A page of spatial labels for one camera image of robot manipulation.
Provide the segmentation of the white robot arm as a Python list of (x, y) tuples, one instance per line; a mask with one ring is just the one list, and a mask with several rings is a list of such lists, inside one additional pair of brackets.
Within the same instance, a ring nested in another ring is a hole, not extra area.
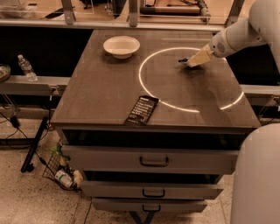
[[(255, 0), (248, 17), (218, 34), (186, 64), (207, 63), (249, 46), (269, 45), (280, 69), (280, 0)], [(230, 224), (280, 224), (280, 124), (253, 131), (241, 145), (234, 172)]]

